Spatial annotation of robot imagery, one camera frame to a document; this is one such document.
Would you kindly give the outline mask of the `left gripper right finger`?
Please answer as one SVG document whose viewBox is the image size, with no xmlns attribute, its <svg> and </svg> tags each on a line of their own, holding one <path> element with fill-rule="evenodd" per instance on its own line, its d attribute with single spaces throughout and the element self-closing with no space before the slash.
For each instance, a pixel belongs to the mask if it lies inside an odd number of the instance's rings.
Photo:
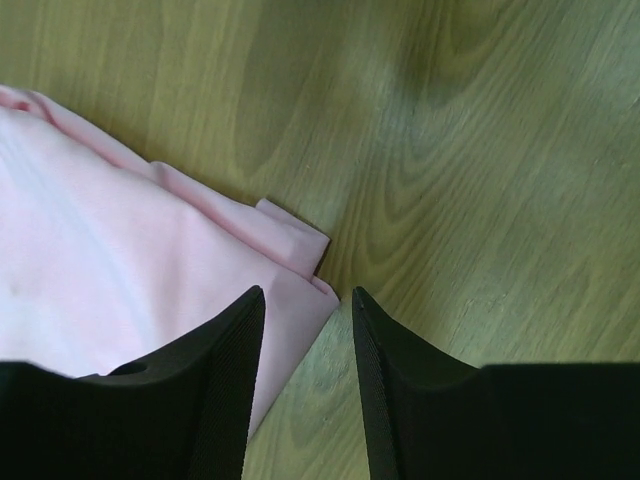
<svg viewBox="0 0 640 480">
<path fill-rule="evenodd" d="M 635 479 L 635 363 L 468 365 L 352 294 L 374 479 Z"/>
</svg>

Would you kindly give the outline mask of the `pink t shirt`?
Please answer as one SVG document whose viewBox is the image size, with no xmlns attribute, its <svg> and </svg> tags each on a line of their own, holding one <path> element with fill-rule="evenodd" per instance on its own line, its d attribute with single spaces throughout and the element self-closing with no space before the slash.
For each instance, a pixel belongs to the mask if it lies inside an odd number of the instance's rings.
<svg viewBox="0 0 640 480">
<path fill-rule="evenodd" d="M 214 318 L 251 286 L 266 315 L 257 428 L 339 304 L 328 237 L 148 162 L 46 96 L 1 90 L 1 356 L 107 374 Z"/>
</svg>

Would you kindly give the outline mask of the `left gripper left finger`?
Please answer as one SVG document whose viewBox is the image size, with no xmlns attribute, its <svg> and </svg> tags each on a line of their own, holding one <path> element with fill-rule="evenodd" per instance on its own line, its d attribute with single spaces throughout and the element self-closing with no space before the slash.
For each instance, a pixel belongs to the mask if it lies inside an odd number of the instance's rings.
<svg viewBox="0 0 640 480">
<path fill-rule="evenodd" d="M 238 479 L 264 329 L 252 287 L 105 376 L 1 366 L 5 479 Z"/>
</svg>

